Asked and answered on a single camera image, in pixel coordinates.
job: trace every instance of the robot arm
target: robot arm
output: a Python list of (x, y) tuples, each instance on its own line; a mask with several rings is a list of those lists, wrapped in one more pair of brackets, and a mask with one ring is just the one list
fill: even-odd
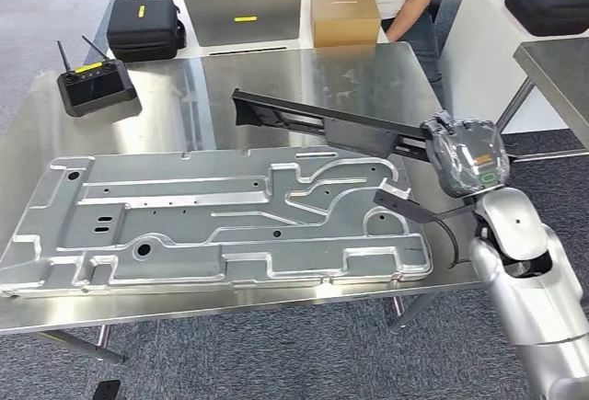
[(430, 162), (444, 192), (464, 205), (433, 213), (385, 189), (375, 202), (418, 223), (471, 211), (479, 222), (469, 248), (472, 264), (520, 351), (532, 398), (589, 399), (589, 323), (581, 285), (558, 237), (529, 199), (504, 186), (509, 160), (492, 122), (455, 121), (442, 112), (416, 128), (239, 89), (233, 98), (237, 125), (317, 134), (356, 152)]
[(493, 239), (474, 237), (472, 264), (522, 357), (532, 398), (589, 398), (589, 323), (559, 238), (517, 189), (483, 196), (475, 213)]

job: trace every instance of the embossed metal part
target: embossed metal part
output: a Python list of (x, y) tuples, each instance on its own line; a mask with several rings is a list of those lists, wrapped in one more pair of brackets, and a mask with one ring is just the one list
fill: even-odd
[(4, 255), (26, 297), (418, 280), (421, 226), (373, 203), (409, 194), (402, 160), (328, 147), (64, 157)]

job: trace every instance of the table leg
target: table leg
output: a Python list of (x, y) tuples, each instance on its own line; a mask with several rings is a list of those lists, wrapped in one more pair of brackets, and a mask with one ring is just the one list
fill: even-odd
[(125, 360), (125, 358), (121, 354), (104, 348), (106, 346), (106, 343), (108, 343), (108, 335), (109, 333), (109, 329), (107, 326), (103, 326), (100, 332), (98, 345), (82, 340), (81, 338), (61, 330), (42, 331), (35, 333), (35, 335), (45, 341), (57, 343), (57, 345), (71, 351), (79, 352), (94, 359), (105, 360), (116, 365), (122, 363)]
[(405, 313), (405, 304), (402, 303), (402, 299), (400, 296), (393, 296), (393, 303), (394, 304), (394, 312), (397, 317), (401, 317), (402, 313)]
[[(415, 319), (418, 314), (424, 310), (427, 305), (436, 299), (439, 293), (437, 292), (426, 292), (420, 294), (413, 303), (409, 305), (407, 309), (403, 309), (399, 317), (395, 318), (393, 321), (393, 330), (402, 328), (412, 320)], [(399, 308), (399, 304), (395, 301), (395, 309), (397, 313), (401, 310)]]
[(560, 152), (549, 152), (547, 154), (520, 154), (516, 157), (513, 163), (531, 163), (535, 161), (548, 161), (550, 159), (574, 158), (578, 156), (589, 156), (587, 149), (563, 150)]
[(507, 125), (530, 95), (532, 89), (534, 89), (534, 83), (529, 78), (526, 78), (497, 121), (499, 133), (503, 133)]

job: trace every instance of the laptop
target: laptop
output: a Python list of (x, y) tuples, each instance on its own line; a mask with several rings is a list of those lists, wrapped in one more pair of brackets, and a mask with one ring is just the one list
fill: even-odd
[(184, 0), (201, 46), (295, 40), (301, 0)]

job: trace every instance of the metal table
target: metal table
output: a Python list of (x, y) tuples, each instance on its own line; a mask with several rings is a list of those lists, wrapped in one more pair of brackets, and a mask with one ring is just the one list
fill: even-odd
[[(522, 43), (513, 58), (527, 77), (515, 93), (497, 126), (503, 131), (536, 86), (583, 146), (589, 147), (589, 38)], [(565, 150), (518, 156), (516, 162), (587, 156), (589, 151)]]
[[(269, 51), (130, 65), (140, 106), (116, 106), (72, 119), (65, 114), (55, 80), (40, 74), (11, 127), (0, 140), (0, 251), (10, 239), (41, 174), (63, 155), (140, 154), (203, 149), (248, 149), (325, 143), (287, 131), (236, 127), (230, 94), (235, 87), (262, 95), (304, 101), (376, 118), (418, 125), (439, 110), (436, 97), (406, 43), (321, 51)], [(139, 108), (143, 108), (137, 116)], [(437, 183), (433, 168), (406, 160), (413, 197), (434, 211), (455, 206)], [(474, 220), (449, 220), (465, 256)], [(235, 290), (207, 293), (78, 296), (42, 299), (0, 298), (0, 334), (45, 332), (94, 357), (120, 361), (105, 349), (103, 328), (97, 347), (58, 328), (107, 326), (122, 322), (259, 309), (287, 304), (328, 303), (369, 297), (420, 294), (402, 312), (398, 326), (412, 320), (436, 293), (478, 285), (473, 268), (452, 261), (450, 240), (435, 224), (424, 227), (433, 271), (424, 280), (387, 284), (322, 284), (311, 288)]]

